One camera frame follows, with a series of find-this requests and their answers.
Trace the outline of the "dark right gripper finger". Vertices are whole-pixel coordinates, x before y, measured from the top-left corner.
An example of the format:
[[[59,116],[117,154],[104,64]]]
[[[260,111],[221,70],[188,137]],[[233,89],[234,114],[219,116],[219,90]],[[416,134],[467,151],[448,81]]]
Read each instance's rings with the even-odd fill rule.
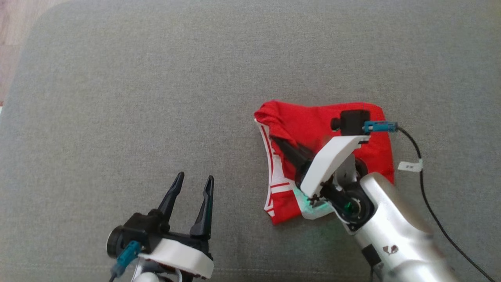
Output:
[[[301,162],[311,162],[314,158],[314,152],[302,143],[297,143],[297,150]]]
[[[311,162],[301,162],[298,158],[297,145],[294,146],[286,139],[281,139],[277,136],[272,136],[271,139],[278,145],[285,159],[291,163],[296,169],[296,175],[305,175],[308,171]]]

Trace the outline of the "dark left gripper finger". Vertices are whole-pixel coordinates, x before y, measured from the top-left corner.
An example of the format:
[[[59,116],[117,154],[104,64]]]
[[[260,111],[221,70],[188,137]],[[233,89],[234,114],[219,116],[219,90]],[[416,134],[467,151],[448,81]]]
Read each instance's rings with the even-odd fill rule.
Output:
[[[177,174],[172,185],[170,186],[163,200],[161,201],[161,204],[158,206],[158,212],[160,214],[160,219],[161,219],[160,228],[170,228],[169,225],[170,217],[172,216],[173,207],[177,199],[177,196],[179,195],[182,189],[184,177],[185,177],[184,172],[179,172]]]
[[[190,228],[190,236],[197,239],[209,240],[211,239],[214,198],[214,178],[212,175],[208,176],[202,195],[204,200],[195,223]]]

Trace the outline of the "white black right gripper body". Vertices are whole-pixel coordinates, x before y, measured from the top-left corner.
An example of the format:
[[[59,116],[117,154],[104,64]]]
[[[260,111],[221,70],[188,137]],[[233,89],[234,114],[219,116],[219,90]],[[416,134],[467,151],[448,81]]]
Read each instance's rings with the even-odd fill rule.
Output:
[[[369,136],[333,137],[306,163],[297,187],[309,199],[323,197],[334,206],[352,205],[348,186],[368,174],[367,165],[356,158],[354,151],[369,139]]]

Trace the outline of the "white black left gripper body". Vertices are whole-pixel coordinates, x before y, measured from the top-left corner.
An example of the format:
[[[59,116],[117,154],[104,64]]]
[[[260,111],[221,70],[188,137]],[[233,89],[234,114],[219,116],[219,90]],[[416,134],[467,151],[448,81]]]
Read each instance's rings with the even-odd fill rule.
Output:
[[[172,233],[138,257],[138,280],[208,280],[214,271],[209,236]]]

